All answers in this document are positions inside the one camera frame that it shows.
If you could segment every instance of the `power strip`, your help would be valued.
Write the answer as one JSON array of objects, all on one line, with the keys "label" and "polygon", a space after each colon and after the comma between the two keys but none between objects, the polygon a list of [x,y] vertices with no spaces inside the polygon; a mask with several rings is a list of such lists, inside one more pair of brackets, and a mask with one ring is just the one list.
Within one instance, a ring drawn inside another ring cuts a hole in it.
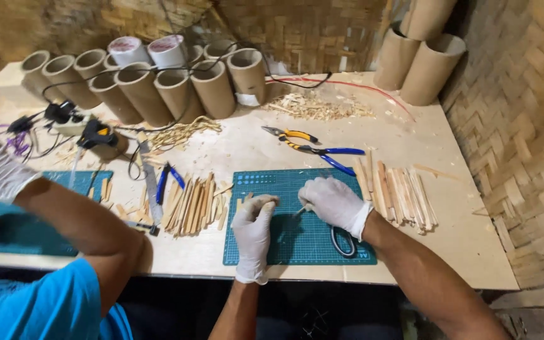
[{"label": "power strip", "polygon": [[81,135],[83,133],[83,130],[87,126],[87,122],[91,119],[94,119],[95,116],[91,113],[91,111],[81,111],[80,113],[83,115],[83,120],[81,120],[80,122],[74,123],[72,120],[69,120],[64,124],[54,123],[54,125],[52,125],[52,128],[58,131],[61,135],[67,137],[71,137],[73,135]]}]

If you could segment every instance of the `cutting mat grid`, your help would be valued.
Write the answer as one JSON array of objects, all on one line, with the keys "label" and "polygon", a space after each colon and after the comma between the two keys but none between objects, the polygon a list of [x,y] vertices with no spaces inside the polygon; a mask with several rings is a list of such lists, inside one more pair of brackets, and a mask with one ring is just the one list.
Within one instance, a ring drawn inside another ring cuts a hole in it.
[{"label": "cutting mat grid", "polygon": [[[355,265],[376,264],[377,258],[366,243],[356,244],[357,253],[353,258],[342,257],[331,243],[331,228],[313,212],[303,212],[300,218],[293,214],[302,208],[298,191],[307,180],[321,175],[332,175],[345,182],[361,197],[360,187],[355,177],[329,169],[294,169],[272,171],[248,171],[234,173],[232,199],[230,201],[228,228],[224,245],[224,265],[238,264],[239,254],[234,233],[230,228],[236,213],[236,200],[249,192],[254,196],[271,194],[279,196],[280,206],[276,207],[270,224],[271,244],[268,251],[268,264],[301,265]],[[349,251],[347,232],[337,228],[337,241],[344,251]]]},{"label": "cutting mat grid", "polygon": [[[43,176],[68,187],[70,171],[44,171]],[[102,180],[112,178],[112,171],[76,171],[73,191],[87,196],[94,188],[94,200],[102,197]],[[15,205],[0,202],[0,253],[77,256],[77,249],[58,234],[49,223]]]}]

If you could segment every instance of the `blue wire cutter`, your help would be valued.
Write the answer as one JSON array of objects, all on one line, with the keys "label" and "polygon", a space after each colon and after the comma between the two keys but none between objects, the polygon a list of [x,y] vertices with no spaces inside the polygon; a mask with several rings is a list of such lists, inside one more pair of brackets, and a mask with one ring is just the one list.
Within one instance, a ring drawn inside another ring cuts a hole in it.
[{"label": "blue wire cutter", "polygon": [[162,204],[163,192],[165,191],[165,184],[167,183],[167,173],[171,173],[176,181],[178,181],[179,187],[184,190],[185,184],[182,180],[182,176],[167,162],[162,168],[161,177],[159,177],[159,183],[156,186],[156,204]]},{"label": "blue wire cutter", "polygon": [[288,146],[291,146],[291,148],[294,148],[295,150],[299,151],[307,151],[312,152],[315,155],[320,156],[320,158],[326,160],[330,165],[334,166],[335,168],[343,171],[344,173],[350,175],[350,176],[356,176],[356,174],[353,172],[352,169],[342,165],[338,161],[336,161],[333,158],[330,158],[327,154],[350,154],[350,155],[363,155],[365,154],[364,150],[361,149],[354,149],[354,148],[329,148],[329,149],[314,149],[310,145],[300,145],[296,143],[292,143],[289,140],[289,137],[299,137],[303,138],[305,140],[308,140],[312,143],[317,143],[318,138],[314,137],[313,135],[303,133],[301,131],[294,131],[294,130],[281,130],[277,129],[276,127],[262,127],[262,129],[268,131],[269,133],[275,135],[278,137],[278,139],[281,142],[286,143]]}]

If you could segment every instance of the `woven bamboo wall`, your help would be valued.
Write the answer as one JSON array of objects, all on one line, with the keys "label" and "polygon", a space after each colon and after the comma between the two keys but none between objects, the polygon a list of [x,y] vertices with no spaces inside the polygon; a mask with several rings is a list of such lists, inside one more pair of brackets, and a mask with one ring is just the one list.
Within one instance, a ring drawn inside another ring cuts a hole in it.
[{"label": "woven bamboo wall", "polygon": [[[146,42],[182,32],[190,43],[237,37],[260,44],[293,72],[362,71],[386,0],[0,0],[0,69],[37,49],[79,54],[118,36]],[[173,27],[165,18],[165,8]]]},{"label": "woven bamboo wall", "polygon": [[544,286],[544,0],[478,0],[442,106],[522,289]]}]

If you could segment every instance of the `forearm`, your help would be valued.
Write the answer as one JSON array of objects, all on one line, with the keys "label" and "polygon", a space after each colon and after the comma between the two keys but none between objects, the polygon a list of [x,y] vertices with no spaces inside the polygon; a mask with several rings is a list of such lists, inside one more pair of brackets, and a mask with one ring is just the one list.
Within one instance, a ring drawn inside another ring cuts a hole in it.
[{"label": "forearm", "polygon": [[259,284],[234,281],[209,340],[255,339]]},{"label": "forearm", "polygon": [[44,178],[31,182],[14,204],[48,221],[88,256],[127,255],[135,266],[143,238],[108,209]]},{"label": "forearm", "polygon": [[483,300],[426,246],[376,212],[369,214],[363,238],[373,246],[411,303],[451,339],[508,339]]}]

